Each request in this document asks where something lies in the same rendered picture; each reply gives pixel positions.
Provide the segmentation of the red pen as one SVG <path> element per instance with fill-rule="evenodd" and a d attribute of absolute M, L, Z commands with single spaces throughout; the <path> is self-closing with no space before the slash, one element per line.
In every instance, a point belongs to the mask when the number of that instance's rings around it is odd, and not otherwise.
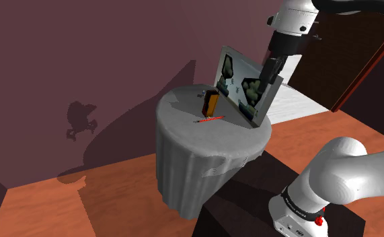
<path fill-rule="evenodd" d="M 225 118 L 225 116 L 208 116 L 208 117 L 205 117 L 205 118 L 200 118 L 196 121 L 193 121 L 193 123 L 204 123 L 204 122 L 207 122 L 207 121 L 215 121 L 215 120 L 219 120 L 219 119 L 223 119 Z"/>

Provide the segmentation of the dark robot stand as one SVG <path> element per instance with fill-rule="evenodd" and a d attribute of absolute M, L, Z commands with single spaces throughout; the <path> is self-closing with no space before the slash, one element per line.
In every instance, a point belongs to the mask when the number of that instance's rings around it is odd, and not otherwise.
<path fill-rule="evenodd" d="M 295 171 L 263 152 L 206 201 L 192 237 L 284 237 L 274 229 L 268 202 L 296 177 Z"/>

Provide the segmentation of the dark brown door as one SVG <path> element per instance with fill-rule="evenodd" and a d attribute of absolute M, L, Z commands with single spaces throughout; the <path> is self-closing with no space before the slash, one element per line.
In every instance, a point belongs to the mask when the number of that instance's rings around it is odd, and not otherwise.
<path fill-rule="evenodd" d="M 383 14 L 320 12 L 288 85 L 335 112 L 383 51 Z"/>

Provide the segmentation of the grey framed landscape picture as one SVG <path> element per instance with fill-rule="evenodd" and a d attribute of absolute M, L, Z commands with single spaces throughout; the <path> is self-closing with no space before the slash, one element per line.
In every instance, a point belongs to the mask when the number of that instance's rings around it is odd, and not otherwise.
<path fill-rule="evenodd" d="M 251 126 L 259 127 L 276 96 L 283 78 L 260 79 L 263 66 L 223 46 L 214 86 Z"/>

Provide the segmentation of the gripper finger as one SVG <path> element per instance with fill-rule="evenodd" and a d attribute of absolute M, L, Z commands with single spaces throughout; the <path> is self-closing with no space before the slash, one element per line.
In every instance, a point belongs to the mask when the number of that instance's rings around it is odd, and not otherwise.
<path fill-rule="evenodd" d="M 280 60 L 278 58 L 268 58 L 266 60 L 259 76 L 259 79 L 260 79 L 260 85 L 258 87 L 259 95 L 262 95 L 265 92 L 267 85 L 269 83 L 272 84 L 272 80 L 273 81 L 275 80 L 278 74 L 279 65 L 280 65 Z"/>
<path fill-rule="evenodd" d="M 278 62 L 278 68 L 276 70 L 276 74 L 279 75 L 280 72 L 283 70 L 284 68 L 284 65 L 286 64 L 286 60 L 288 59 L 288 55 L 283 55 L 283 56 L 279 56 L 277 58 L 277 62 Z"/>

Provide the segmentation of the orange and brown box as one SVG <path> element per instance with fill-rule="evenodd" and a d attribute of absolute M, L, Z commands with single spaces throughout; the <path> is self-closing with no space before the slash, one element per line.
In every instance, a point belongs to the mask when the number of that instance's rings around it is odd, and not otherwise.
<path fill-rule="evenodd" d="M 202 114 L 205 117 L 213 116 L 218 99 L 219 92 L 217 90 L 206 91 L 206 94 L 204 95 L 204 105 L 202 107 Z"/>

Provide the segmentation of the round table with grey cloth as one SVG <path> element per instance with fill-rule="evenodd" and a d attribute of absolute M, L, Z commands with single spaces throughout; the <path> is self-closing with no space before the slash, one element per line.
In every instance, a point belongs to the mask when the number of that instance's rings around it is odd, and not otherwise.
<path fill-rule="evenodd" d="M 211 196 L 262 155 L 272 133 L 268 117 L 254 127 L 224 96 L 214 119 L 206 121 L 206 90 L 211 86 L 174 88 L 155 109 L 157 188 L 163 202 L 184 219 L 197 218 Z"/>

